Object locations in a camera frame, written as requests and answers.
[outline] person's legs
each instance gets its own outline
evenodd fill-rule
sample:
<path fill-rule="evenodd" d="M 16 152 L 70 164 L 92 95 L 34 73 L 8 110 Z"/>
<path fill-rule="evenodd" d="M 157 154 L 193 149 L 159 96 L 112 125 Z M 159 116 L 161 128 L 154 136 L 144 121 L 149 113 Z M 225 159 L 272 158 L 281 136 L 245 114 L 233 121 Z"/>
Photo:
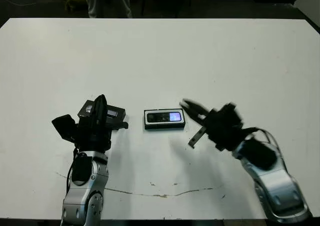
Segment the person's legs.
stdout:
<path fill-rule="evenodd" d="M 104 0 L 86 0 L 90 18 L 103 18 Z"/>
<path fill-rule="evenodd" d="M 113 0 L 119 18 L 132 18 L 130 0 Z"/>

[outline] cable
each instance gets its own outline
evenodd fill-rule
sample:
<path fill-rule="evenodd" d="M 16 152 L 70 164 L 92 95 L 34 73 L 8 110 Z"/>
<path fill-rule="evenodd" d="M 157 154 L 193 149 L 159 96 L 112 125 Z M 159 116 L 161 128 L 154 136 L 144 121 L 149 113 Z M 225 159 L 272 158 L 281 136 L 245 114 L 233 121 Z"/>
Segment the cable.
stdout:
<path fill-rule="evenodd" d="M 35 4 L 36 4 L 35 2 L 33 2 L 33 3 L 28 3 L 28 4 L 19 4 L 19 3 L 14 3 L 14 2 L 12 2 L 12 1 L 10 1 L 10 0 L 5 0 L 5 1 L 7 1 L 7 2 L 13 4 L 13 5 L 17 5 L 17 6 L 26 6 L 26 5 L 35 5 Z"/>

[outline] white table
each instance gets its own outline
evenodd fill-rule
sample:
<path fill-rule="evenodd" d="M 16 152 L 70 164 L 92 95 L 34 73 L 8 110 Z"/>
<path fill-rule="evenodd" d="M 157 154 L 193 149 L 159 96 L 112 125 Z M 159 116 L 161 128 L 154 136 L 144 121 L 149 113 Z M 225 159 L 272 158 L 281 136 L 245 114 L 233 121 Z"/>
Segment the white table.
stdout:
<path fill-rule="evenodd" d="M 183 131 L 144 130 L 145 109 L 184 97 L 232 101 L 245 126 L 271 131 L 320 216 L 319 52 L 304 20 L 10 19 L 0 29 L 0 218 L 61 218 L 74 146 L 51 120 L 78 120 L 99 94 L 129 123 L 112 134 L 102 219 L 265 217 L 230 152 L 207 137 L 187 146 L 200 128 L 189 117 Z"/>

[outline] black cable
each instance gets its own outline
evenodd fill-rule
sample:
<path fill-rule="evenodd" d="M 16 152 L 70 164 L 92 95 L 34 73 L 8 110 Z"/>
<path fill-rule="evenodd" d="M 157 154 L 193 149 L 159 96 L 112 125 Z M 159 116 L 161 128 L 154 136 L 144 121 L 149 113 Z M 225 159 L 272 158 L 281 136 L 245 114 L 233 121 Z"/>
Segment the black cable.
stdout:
<path fill-rule="evenodd" d="M 72 164 L 70 165 L 70 168 L 69 168 L 69 171 L 68 171 L 68 175 L 66 177 L 66 195 L 67 193 L 69 192 L 69 189 L 70 189 L 70 183 L 69 183 L 69 177 L 70 177 L 70 173 L 71 173 L 71 169 L 74 165 L 74 162 L 72 161 Z"/>
<path fill-rule="evenodd" d="M 68 171 L 68 175 L 66 176 L 66 193 L 68 193 L 69 189 L 70 189 L 69 178 L 70 178 L 71 170 L 72 170 L 72 168 L 74 166 L 74 161 L 75 161 L 75 158 L 76 158 L 77 154 L 78 154 L 78 149 L 75 148 L 73 150 L 73 161 L 72 161 L 72 163 L 70 165 L 70 168 L 69 168 L 69 171 Z"/>

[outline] dark floor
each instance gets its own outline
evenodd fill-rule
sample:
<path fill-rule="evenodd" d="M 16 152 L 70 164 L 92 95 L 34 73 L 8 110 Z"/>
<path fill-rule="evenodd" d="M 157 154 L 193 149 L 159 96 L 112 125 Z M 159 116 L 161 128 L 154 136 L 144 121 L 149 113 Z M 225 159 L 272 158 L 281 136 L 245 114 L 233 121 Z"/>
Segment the dark floor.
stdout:
<path fill-rule="evenodd" d="M 112 1 L 105 0 L 105 2 L 105 17 L 117 17 Z M 191 6 L 189 6 L 189 0 L 183 0 L 179 4 L 178 18 L 306 19 L 306 16 L 291 3 L 257 2 L 256 0 L 191 0 L 191 2 Z M 174 18 L 176 15 L 177 0 L 146 0 L 143 16 L 141 3 L 142 0 L 131 0 L 131 9 L 135 18 Z M 0 26 L 10 17 L 87 16 L 85 6 L 74 12 L 65 11 L 62 0 L 0 0 Z"/>

